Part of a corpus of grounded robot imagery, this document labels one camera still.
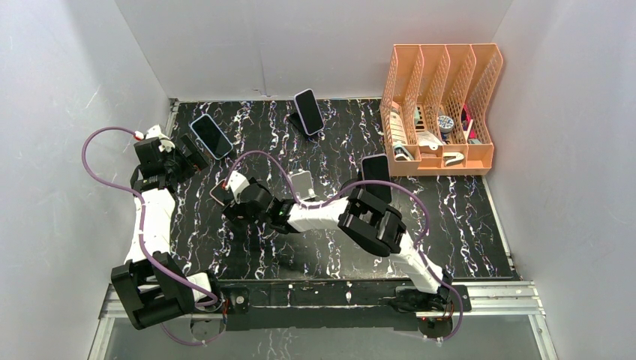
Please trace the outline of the purple back magsafe phone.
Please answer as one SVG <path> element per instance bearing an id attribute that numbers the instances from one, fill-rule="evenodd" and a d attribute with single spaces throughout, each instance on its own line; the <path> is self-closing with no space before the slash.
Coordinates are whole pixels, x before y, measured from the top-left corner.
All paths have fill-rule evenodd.
<path id="1" fill-rule="evenodd" d="M 363 180 L 377 180 L 390 182 L 389 161 L 386 154 L 374 154 L 361 160 L 361 174 Z M 365 189 L 386 203 L 392 201 L 392 190 L 381 184 L 366 184 Z"/>

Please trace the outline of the pink case phone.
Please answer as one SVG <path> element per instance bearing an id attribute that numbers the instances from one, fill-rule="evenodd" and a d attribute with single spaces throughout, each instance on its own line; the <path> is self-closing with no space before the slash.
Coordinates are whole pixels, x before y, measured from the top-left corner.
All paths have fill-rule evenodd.
<path id="1" fill-rule="evenodd" d="M 220 206 L 225 206 L 232 198 L 232 194 L 224 188 L 224 181 L 217 183 L 209 192 L 210 197 Z"/>

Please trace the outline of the purple case phone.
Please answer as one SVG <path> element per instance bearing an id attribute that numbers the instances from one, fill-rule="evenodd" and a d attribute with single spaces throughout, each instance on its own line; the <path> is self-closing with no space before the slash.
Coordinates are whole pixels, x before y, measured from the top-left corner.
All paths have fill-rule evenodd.
<path id="1" fill-rule="evenodd" d="M 295 94 L 293 103 L 307 135 L 314 135 L 324 129 L 323 117 L 312 89 L 307 88 Z"/>

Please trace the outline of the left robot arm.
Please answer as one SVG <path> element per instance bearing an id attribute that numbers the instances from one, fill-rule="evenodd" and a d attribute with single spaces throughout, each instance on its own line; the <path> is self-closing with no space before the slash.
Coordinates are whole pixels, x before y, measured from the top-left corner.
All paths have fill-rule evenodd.
<path id="1" fill-rule="evenodd" d="M 224 292 L 208 271 L 185 276 L 170 253 L 170 233 L 177 187 L 209 164 L 187 136 L 182 152 L 159 126 L 137 134 L 139 165 L 130 186 L 135 197 L 135 229 L 122 265 L 111 271 L 111 283 L 132 326 L 141 330 L 192 314 L 215 312 Z"/>

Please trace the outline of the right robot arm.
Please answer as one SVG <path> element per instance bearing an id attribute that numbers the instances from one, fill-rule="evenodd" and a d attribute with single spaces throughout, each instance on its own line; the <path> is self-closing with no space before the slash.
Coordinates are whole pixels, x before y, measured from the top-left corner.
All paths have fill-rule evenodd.
<path id="1" fill-rule="evenodd" d="M 461 294 L 452 286 L 450 274 L 420 249 L 423 238 L 412 238 L 402 214 L 367 187 L 394 188 L 410 197 L 426 212 L 423 202 L 406 188 L 388 181 L 362 180 L 344 187 L 322 202 L 278 199 L 254 179 L 233 172 L 222 184 L 231 194 L 225 201 L 224 216 L 232 222 L 260 222 L 281 234 L 314 230 L 340 230 L 363 251 L 389 258 L 423 293 L 424 304 L 433 311 L 446 305 L 458 316 L 466 308 Z"/>

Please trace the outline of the black round base phone stand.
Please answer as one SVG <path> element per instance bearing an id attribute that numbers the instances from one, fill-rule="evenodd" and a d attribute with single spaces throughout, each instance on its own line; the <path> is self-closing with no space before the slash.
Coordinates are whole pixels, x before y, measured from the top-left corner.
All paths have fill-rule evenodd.
<path id="1" fill-rule="evenodd" d="M 341 190 L 344 190 L 345 188 L 349 187 L 351 184 L 354 184 L 356 182 L 358 182 L 359 180 L 357 178 L 351 178 L 347 181 L 345 181 L 342 186 L 341 186 Z"/>

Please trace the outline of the blue case phone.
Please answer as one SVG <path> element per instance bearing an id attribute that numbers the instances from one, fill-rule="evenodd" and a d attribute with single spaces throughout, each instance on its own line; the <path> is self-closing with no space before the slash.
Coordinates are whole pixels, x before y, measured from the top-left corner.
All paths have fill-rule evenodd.
<path id="1" fill-rule="evenodd" d="M 190 129 L 215 160 L 221 160 L 233 151 L 233 144 L 209 114 L 193 120 Z"/>

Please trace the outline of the silver metal phone stand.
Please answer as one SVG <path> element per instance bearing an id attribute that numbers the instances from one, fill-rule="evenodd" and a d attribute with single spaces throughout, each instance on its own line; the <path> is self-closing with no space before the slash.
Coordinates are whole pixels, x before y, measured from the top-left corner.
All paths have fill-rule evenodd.
<path id="1" fill-rule="evenodd" d="M 317 195 L 314 190 L 313 176 L 309 170 L 299 169 L 289 174 L 294 194 L 301 201 L 313 201 Z"/>

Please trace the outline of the orange desk file organizer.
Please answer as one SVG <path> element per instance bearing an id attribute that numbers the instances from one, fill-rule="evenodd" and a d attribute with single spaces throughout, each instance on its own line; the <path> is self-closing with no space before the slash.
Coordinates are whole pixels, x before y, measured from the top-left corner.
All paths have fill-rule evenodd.
<path id="1" fill-rule="evenodd" d="M 492 168 L 494 143 L 486 116 L 503 68 L 503 55 L 495 43 L 395 44 L 380 103 L 385 153 L 392 176 L 484 176 Z M 402 144 L 415 158 L 396 161 L 389 129 L 392 102 L 408 139 Z M 461 113 L 467 105 L 474 121 L 466 140 Z M 421 125 L 414 127 L 414 111 L 421 112 Z M 437 117 L 454 119 L 451 133 L 440 133 Z M 418 145 L 417 131 L 430 131 L 443 143 L 437 151 Z M 462 152 L 461 164 L 445 166 L 443 152 Z"/>

